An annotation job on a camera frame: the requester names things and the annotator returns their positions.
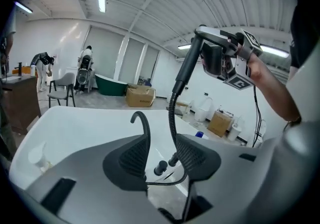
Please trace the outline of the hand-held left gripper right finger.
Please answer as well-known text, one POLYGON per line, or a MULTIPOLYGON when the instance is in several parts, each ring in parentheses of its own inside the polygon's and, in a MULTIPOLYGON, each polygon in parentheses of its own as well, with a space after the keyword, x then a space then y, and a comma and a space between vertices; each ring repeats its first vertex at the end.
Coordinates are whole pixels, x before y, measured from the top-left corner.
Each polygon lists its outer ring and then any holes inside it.
POLYGON ((220 155, 209 148, 208 142, 188 134, 176 135, 176 153, 192 183, 208 180, 221 166, 220 155))

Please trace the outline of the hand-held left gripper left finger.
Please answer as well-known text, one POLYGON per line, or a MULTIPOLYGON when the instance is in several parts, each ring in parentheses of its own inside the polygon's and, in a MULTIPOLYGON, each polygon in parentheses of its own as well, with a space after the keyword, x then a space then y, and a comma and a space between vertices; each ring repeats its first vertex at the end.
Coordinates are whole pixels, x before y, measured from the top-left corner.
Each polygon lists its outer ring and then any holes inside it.
POLYGON ((102 162, 105 176, 121 190, 146 192, 145 170, 150 144, 151 136, 147 134, 108 142, 102 162))

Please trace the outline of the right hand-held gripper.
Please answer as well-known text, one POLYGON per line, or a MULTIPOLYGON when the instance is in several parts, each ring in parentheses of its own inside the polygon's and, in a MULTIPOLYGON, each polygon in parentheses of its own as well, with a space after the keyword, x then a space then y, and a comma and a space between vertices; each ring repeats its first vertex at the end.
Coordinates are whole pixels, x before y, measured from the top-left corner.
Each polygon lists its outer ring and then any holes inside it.
POLYGON ((195 29, 195 34, 218 45, 210 46, 204 43, 202 46, 200 58, 206 74, 221 76, 225 84, 240 91, 254 85, 248 62, 251 55, 258 57, 263 50, 252 33, 241 29, 232 34, 200 25, 195 29))

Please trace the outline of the white bathtub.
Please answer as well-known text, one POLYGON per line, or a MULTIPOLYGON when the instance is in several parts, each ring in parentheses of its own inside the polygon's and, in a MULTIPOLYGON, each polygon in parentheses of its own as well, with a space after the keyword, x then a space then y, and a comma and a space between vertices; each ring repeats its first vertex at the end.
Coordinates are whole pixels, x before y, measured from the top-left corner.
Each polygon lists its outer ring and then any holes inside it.
MULTIPOLYGON (((9 180, 22 190, 26 190, 42 172, 29 162, 29 152, 45 143, 44 157, 56 165, 70 154, 97 145, 143 133, 141 121, 137 117, 131 123, 135 110, 95 109, 55 106, 48 109, 32 126, 18 147, 9 170, 9 180)), ((147 169, 168 160, 175 152, 170 133, 167 110, 142 110, 147 117, 151 131, 151 146, 147 169)), ((242 163, 234 160, 226 170, 219 185, 229 185, 231 189, 243 190, 249 185, 242 163)))

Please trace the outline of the person's right forearm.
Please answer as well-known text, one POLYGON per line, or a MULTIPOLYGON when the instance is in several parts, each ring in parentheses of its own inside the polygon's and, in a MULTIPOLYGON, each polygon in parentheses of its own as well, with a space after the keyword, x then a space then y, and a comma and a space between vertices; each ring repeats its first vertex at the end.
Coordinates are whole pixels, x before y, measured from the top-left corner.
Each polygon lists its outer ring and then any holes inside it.
POLYGON ((301 115, 287 87, 281 83, 254 53, 247 62, 250 78, 273 111, 287 122, 297 123, 301 115))

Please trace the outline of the green bathtub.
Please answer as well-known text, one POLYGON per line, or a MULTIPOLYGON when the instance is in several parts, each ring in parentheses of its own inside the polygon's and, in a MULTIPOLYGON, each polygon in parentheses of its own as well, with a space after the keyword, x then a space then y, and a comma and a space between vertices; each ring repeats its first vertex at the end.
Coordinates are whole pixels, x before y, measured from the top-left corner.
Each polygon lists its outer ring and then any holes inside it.
POLYGON ((105 96, 123 96, 128 84, 100 74, 95 74, 95 81, 100 94, 105 96))

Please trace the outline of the black round faucet knob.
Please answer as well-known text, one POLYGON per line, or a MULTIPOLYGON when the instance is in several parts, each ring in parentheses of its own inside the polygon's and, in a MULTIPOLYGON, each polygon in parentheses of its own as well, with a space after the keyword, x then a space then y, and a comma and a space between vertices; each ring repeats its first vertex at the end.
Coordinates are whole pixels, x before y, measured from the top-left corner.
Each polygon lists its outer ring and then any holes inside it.
POLYGON ((175 167, 178 161, 179 161, 179 158, 178 158, 177 153, 175 152, 175 153, 172 155, 172 157, 169 159, 168 165, 169 165, 170 167, 175 167))

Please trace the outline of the closed brown cardboard box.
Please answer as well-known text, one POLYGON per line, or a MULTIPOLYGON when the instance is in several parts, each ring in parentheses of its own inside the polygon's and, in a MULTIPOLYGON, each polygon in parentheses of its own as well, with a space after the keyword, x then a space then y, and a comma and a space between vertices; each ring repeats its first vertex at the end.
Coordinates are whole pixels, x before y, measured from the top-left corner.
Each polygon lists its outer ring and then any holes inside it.
POLYGON ((207 129, 222 138, 230 128, 234 115, 224 110, 216 110, 210 120, 207 129))

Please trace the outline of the black curved faucet spout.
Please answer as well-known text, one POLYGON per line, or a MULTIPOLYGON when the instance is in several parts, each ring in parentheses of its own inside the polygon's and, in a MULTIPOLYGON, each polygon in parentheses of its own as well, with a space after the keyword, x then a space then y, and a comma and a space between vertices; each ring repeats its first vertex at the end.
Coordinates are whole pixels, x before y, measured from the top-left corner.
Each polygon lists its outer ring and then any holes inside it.
MULTIPOLYGON (((146 115, 141 112, 141 111, 136 111, 131 119, 130 122, 133 124, 136 121, 136 118, 139 118, 142 124, 142 128, 143 128, 143 140, 142 142, 142 149, 143 149, 143 154, 142 154, 142 158, 143 158, 143 164, 144 166, 146 166, 147 161, 148 161, 148 156, 149 156, 149 152, 150 152, 150 146, 151 146, 151 131, 150 131, 150 125, 148 122, 148 119, 146 117, 146 115)), ((161 160, 158 165, 154 168, 153 173, 156 176, 161 176, 166 170, 167 170, 168 164, 166 161, 161 160)))

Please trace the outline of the large open cardboard box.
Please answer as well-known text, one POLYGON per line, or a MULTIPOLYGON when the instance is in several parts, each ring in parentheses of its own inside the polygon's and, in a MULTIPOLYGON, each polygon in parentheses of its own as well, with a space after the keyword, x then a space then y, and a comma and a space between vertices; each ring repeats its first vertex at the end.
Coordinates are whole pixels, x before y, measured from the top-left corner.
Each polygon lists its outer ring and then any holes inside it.
POLYGON ((156 90, 146 85, 130 84, 126 89, 125 100, 129 107, 151 107, 156 98, 156 90))

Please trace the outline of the person's black clothing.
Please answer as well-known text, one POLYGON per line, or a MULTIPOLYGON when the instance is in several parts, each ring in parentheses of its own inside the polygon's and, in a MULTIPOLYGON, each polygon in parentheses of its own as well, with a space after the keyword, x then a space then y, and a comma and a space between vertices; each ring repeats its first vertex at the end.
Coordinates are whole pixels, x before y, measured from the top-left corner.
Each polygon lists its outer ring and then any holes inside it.
POLYGON ((303 0, 298 0, 294 9, 290 31, 291 66, 299 69, 320 40, 320 14, 303 0))

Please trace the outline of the grey chair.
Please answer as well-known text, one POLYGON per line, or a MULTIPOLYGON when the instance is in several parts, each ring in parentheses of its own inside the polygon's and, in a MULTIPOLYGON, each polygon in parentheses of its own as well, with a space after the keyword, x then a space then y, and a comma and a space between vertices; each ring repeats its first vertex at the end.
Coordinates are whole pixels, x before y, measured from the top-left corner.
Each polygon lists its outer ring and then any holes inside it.
POLYGON ((75 98, 74 98, 74 82, 75 74, 72 72, 66 73, 62 78, 52 80, 49 85, 48 93, 48 108, 51 107, 51 101, 57 100, 58 105, 60 106, 60 100, 65 100, 65 105, 69 105, 69 98, 72 98, 73 106, 75 107, 75 98))

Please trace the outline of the window with grey blinds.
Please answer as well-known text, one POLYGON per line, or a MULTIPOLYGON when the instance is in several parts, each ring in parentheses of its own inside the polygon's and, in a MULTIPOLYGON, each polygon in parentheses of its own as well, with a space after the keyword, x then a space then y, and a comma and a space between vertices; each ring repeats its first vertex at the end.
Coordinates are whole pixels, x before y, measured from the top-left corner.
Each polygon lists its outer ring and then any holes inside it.
MULTIPOLYGON (((93 66, 97 74, 114 78, 124 39, 124 35, 103 28, 90 28, 84 46, 92 46, 93 66)), ((136 78, 151 79, 158 55, 158 49, 130 37, 120 62, 118 80, 133 84, 138 81, 136 78)))

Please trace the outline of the wooden stool frame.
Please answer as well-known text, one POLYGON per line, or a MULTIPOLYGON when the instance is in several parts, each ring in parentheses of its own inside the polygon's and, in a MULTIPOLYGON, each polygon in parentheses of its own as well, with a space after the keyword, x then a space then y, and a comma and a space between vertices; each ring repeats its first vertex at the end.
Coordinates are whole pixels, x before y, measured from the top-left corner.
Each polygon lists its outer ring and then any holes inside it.
POLYGON ((178 116, 188 115, 191 110, 192 103, 186 101, 177 101, 175 104, 174 114, 178 116))

